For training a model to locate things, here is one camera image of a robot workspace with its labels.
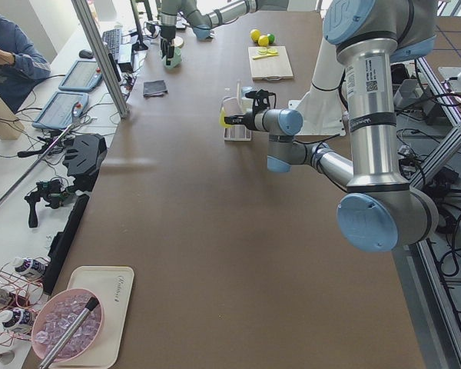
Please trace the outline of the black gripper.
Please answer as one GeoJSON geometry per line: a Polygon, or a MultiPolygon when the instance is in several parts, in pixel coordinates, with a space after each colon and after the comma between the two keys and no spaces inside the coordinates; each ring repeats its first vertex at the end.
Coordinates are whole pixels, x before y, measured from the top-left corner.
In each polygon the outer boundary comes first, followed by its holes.
{"type": "Polygon", "coordinates": [[[243,115],[230,115],[225,116],[225,122],[229,125],[229,128],[235,125],[243,125],[250,131],[256,131],[257,126],[254,121],[254,113],[252,111],[247,111],[243,115]]]}
{"type": "Polygon", "coordinates": [[[161,25],[161,58],[166,58],[166,65],[171,65],[174,59],[174,45],[172,41],[176,37],[175,25],[161,25]]]}

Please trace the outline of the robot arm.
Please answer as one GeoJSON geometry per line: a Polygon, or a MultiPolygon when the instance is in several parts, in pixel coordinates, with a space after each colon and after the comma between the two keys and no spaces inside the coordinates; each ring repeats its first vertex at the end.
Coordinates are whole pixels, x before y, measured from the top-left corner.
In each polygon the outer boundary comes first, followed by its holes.
{"type": "Polygon", "coordinates": [[[289,1],[259,1],[243,0],[233,1],[222,8],[203,14],[196,1],[168,0],[161,1],[160,8],[160,36],[161,58],[166,67],[170,67],[175,60],[175,45],[177,16],[182,15],[186,22],[193,28],[198,39],[203,40],[210,36],[211,30],[225,25],[234,19],[260,10],[286,11],[289,1]]]}
{"type": "Polygon", "coordinates": [[[346,189],[337,207],[343,236],[368,252],[390,251],[429,237],[439,218],[434,202],[400,173],[391,65],[429,54],[435,43],[435,1],[335,1],[323,20],[323,38],[335,48],[346,83],[350,158],[324,143],[296,140],[303,118],[273,109],[252,91],[244,113],[224,109],[224,120],[269,137],[267,167],[287,172],[309,165],[346,189]]]}

